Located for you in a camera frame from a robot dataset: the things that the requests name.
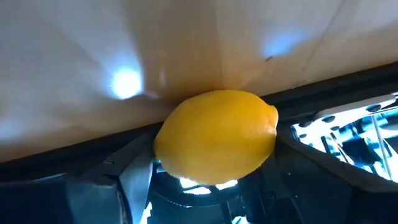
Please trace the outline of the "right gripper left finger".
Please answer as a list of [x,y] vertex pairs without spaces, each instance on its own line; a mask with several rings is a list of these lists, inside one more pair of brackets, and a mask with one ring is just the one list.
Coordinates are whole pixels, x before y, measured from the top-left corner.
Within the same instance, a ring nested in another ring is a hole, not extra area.
[[143,134],[82,174],[69,178],[76,224],[139,224],[153,170],[153,141]]

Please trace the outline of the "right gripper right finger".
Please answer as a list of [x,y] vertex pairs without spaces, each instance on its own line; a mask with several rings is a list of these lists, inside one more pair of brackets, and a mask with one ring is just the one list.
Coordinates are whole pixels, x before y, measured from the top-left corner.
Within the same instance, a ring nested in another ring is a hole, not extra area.
[[253,224],[398,224],[398,184],[278,128],[275,150],[245,180]]

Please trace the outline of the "yellow lemon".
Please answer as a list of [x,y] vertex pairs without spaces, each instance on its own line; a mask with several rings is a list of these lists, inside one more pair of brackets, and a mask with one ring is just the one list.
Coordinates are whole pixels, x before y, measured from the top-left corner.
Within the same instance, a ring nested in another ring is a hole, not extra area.
[[217,90],[180,103],[154,141],[155,157],[174,177],[205,185],[250,174],[272,154],[279,114],[258,96]]

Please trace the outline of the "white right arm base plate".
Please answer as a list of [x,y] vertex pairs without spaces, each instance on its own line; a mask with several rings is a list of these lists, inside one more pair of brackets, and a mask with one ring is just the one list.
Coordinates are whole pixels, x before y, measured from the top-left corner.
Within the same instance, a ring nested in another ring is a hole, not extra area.
[[291,130],[303,144],[398,183],[397,94],[319,111]]

